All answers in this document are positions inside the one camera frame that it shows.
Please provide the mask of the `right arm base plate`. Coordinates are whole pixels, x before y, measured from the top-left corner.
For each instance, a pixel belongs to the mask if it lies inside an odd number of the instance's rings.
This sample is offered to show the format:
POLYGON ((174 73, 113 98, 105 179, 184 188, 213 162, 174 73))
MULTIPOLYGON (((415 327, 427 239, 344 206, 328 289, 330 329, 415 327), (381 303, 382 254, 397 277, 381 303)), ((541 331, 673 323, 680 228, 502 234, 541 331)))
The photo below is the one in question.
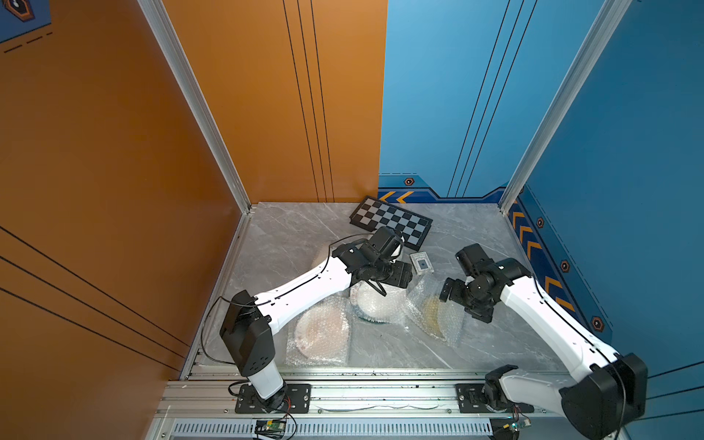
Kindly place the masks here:
POLYGON ((458 408, 462 414, 511 414, 518 407, 520 414, 532 414, 535 407, 528 403, 491 403, 484 392, 484 385, 478 382, 455 385, 458 408))

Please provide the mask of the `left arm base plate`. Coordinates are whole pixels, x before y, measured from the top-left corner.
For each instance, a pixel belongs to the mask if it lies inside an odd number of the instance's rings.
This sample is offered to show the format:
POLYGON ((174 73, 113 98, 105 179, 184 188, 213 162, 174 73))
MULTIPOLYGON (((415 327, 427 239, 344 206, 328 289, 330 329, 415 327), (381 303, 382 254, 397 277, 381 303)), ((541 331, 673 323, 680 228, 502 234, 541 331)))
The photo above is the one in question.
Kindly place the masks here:
POLYGON ((312 385, 284 383, 281 390, 268 399, 262 399, 251 384, 242 384, 237 392, 228 392, 236 399, 237 414, 308 414, 312 385))

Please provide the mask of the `yellow dinner plate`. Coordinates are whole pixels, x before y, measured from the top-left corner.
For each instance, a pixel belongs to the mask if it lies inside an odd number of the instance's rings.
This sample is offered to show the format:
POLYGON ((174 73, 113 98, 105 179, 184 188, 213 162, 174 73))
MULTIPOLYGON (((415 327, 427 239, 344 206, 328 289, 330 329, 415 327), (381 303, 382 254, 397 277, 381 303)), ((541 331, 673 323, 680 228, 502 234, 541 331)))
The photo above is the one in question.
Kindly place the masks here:
POLYGON ((423 331, 431 337, 445 340, 442 326, 440 326, 440 316, 445 311, 445 302, 440 302, 436 297, 427 298, 421 307, 421 325, 423 331))

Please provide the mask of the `bubble wrap of yellow plate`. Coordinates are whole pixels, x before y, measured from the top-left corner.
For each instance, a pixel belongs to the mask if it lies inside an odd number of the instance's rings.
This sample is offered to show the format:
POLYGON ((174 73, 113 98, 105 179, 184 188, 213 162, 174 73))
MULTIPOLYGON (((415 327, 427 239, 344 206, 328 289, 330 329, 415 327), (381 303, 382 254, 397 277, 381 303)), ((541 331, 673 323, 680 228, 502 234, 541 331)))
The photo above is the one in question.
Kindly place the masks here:
POLYGON ((413 280, 407 290, 406 315, 430 337, 457 348, 466 313, 461 305, 440 300, 445 280, 434 272, 413 280))

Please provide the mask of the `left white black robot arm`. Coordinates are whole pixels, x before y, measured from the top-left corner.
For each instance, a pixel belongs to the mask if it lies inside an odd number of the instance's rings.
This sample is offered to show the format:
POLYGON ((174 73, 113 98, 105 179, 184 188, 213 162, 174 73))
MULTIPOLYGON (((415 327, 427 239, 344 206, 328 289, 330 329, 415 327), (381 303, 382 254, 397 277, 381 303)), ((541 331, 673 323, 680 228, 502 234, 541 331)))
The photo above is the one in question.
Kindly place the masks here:
POLYGON ((406 241, 390 227, 370 238, 342 238, 308 272, 254 296, 241 291, 228 301, 219 336, 241 376, 264 402, 284 397, 286 382, 275 363, 274 337, 291 320, 322 300, 359 284, 384 298, 406 289, 413 266, 401 260, 406 241))

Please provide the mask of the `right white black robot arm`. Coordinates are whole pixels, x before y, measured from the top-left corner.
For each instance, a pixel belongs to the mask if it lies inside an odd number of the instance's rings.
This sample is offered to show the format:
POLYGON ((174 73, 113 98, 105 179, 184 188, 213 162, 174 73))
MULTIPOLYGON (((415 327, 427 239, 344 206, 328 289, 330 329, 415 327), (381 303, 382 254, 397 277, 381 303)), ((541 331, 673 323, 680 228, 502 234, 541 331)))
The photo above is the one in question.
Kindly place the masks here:
POLYGON ((456 260, 465 280, 445 280, 441 302, 461 305, 472 318, 491 323, 503 304, 522 317, 557 354, 570 377, 542 376, 508 364, 485 376, 482 400, 496 412, 533 405, 566 418, 587 439, 616 439, 623 427, 645 414, 647 366, 621 355, 567 313, 529 269, 514 258, 496 261, 479 244, 464 247, 456 260))

